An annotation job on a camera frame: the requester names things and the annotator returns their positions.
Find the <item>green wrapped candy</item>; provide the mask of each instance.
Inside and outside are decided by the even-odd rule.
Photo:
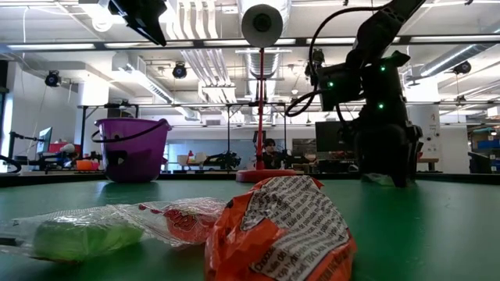
[[[79,223],[43,222],[34,236],[34,253],[53,261],[83,261],[139,242],[143,230],[122,221]]]

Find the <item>bucket handle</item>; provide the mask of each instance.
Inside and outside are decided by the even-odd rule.
[[[136,133],[136,134],[133,134],[133,135],[128,136],[128,137],[114,138],[114,139],[108,139],[108,140],[95,140],[94,137],[97,136],[97,134],[99,133],[99,131],[96,131],[95,133],[92,134],[91,139],[93,142],[98,143],[98,144],[109,144],[109,143],[116,143],[116,142],[121,142],[121,141],[128,141],[128,140],[132,140],[136,137],[140,137],[142,135],[145,135],[149,132],[152,132],[165,124],[167,124],[167,121],[165,119],[161,119],[158,121],[158,123],[156,125],[152,126],[151,128],[149,128],[147,130],[144,130],[140,133]]]

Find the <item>red base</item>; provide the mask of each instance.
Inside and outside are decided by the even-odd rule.
[[[269,179],[275,176],[297,176],[294,170],[248,170],[238,171],[236,181],[239,183],[258,183],[261,180]]]

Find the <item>green table surface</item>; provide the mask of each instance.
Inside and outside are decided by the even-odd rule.
[[[500,187],[420,181],[396,189],[323,180],[358,245],[353,280],[500,280]],[[0,189],[0,219],[186,197],[230,200],[229,180],[58,183]],[[203,247],[146,240],[79,265],[0,254],[1,280],[203,280]]]

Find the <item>ceiling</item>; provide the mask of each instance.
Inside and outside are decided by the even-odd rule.
[[[472,5],[464,5],[451,0],[428,1],[434,6],[421,8],[417,14],[402,28],[401,35],[424,34],[480,34],[486,27],[498,20],[500,2],[484,3],[475,1]],[[292,1],[290,20],[284,37],[311,37],[315,29],[324,18],[331,13],[342,9],[342,0],[338,1]],[[356,5],[371,5],[370,1],[351,1]],[[386,1],[374,1],[375,5],[384,4]],[[93,30],[88,15],[82,15],[82,10],[77,2],[64,2],[62,8],[51,1],[44,5],[31,6],[27,9],[22,2],[1,0],[0,6],[0,42],[77,42],[77,41],[139,41],[143,38],[124,24],[115,23],[107,32],[99,33]],[[225,13],[230,7],[235,7],[235,0],[216,1],[216,28],[221,38],[241,37],[237,13]],[[79,13],[68,16],[66,11]],[[356,12],[343,15],[332,20],[321,36],[355,36],[359,25],[371,15],[371,12]],[[408,53],[412,58],[411,66],[426,64],[456,45],[413,45],[390,47],[387,54],[395,50]],[[350,51],[350,47],[323,48],[327,65],[343,62]],[[276,94],[282,100],[290,99],[291,90],[298,90],[298,95],[311,90],[309,82],[304,75],[304,66],[307,59],[308,48],[290,48],[291,53],[282,55],[276,87]],[[230,74],[231,81],[235,84],[235,95],[243,101],[248,95],[247,70],[242,55],[235,53],[235,49],[222,50],[223,57]],[[148,75],[154,77],[162,87],[170,90],[179,102],[200,102],[198,97],[198,78],[188,66],[188,75],[183,80],[176,80],[172,76],[175,62],[183,61],[179,50],[148,50],[125,51],[130,57],[139,56],[148,65]],[[53,52],[26,54],[27,61],[81,61],[99,70],[112,79],[116,79],[119,87],[112,89],[114,98],[144,98],[151,97],[147,90],[134,81],[118,80],[113,76],[110,59],[115,52]],[[454,98],[458,92],[468,91],[480,86],[500,82],[500,47],[497,45],[469,60],[472,72],[466,76],[459,76],[457,90],[457,77],[453,74],[440,74],[438,76],[439,92],[441,99]],[[485,91],[475,96],[474,100],[491,100],[500,95],[500,87]],[[470,114],[477,114],[487,107],[477,106],[471,108]]]

